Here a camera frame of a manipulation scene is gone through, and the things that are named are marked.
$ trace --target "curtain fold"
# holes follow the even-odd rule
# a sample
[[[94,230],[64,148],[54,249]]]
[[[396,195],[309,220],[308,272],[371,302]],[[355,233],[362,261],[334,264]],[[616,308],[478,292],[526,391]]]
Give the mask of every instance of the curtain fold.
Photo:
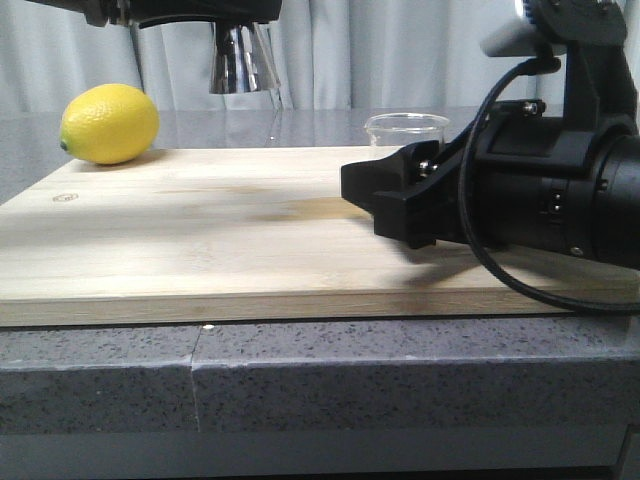
[[[621,1],[626,52],[640,78],[640,7]],[[283,0],[264,27],[281,88],[210,95],[207,23],[148,29],[88,26],[81,14],[24,0],[0,3],[0,108],[61,111],[101,83],[141,86],[161,110],[348,109],[476,106],[517,59],[490,59],[478,41],[492,0]],[[561,103],[561,74],[519,79],[507,97]]]

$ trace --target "lemon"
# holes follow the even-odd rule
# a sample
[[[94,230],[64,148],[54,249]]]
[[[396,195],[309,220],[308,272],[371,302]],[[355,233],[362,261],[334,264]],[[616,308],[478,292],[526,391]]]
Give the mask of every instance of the lemon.
[[[60,123],[60,146],[94,163],[126,162],[151,146],[159,128],[158,110],[142,90],[109,83],[69,103]]]

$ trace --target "clear glass cup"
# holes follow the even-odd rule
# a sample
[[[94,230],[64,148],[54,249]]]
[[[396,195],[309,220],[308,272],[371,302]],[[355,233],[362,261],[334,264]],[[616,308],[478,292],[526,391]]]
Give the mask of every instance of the clear glass cup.
[[[367,120],[372,155],[391,155],[398,148],[415,142],[437,140],[444,143],[444,129],[450,120],[429,113],[384,113]]]

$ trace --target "wood grain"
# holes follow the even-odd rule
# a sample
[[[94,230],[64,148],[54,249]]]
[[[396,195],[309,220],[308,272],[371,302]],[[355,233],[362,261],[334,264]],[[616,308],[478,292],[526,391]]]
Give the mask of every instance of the wood grain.
[[[73,160],[0,206],[0,326],[548,312],[466,246],[409,251],[340,198],[367,147],[163,150]],[[636,272],[526,249],[555,292],[635,299]]]

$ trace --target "black cable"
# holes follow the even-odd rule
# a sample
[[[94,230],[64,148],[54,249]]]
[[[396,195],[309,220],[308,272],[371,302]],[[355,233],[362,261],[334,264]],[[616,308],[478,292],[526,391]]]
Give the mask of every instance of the black cable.
[[[482,246],[480,236],[474,225],[469,205],[469,197],[473,183],[473,160],[475,150],[480,137],[480,132],[489,113],[489,109],[496,102],[504,89],[517,77],[522,75],[537,75],[539,73],[557,70],[559,60],[555,58],[534,58],[516,65],[509,70],[496,85],[491,89],[480,106],[475,118],[471,122],[469,137],[460,161],[460,173],[458,178],[458,207],[462,230],[467,242],[480,263],[498,280],[509,288],[522,295],[537,300],[539,302],[559,307],[565,310],[572,310],[578,313],[587,314],[616,314],[616,315],[636,315],[640,314],[640,302],[631,303],[605,303],[583,301],[571,297],[555,295],[544,290],[527,285],[505,271],[489,252]]]

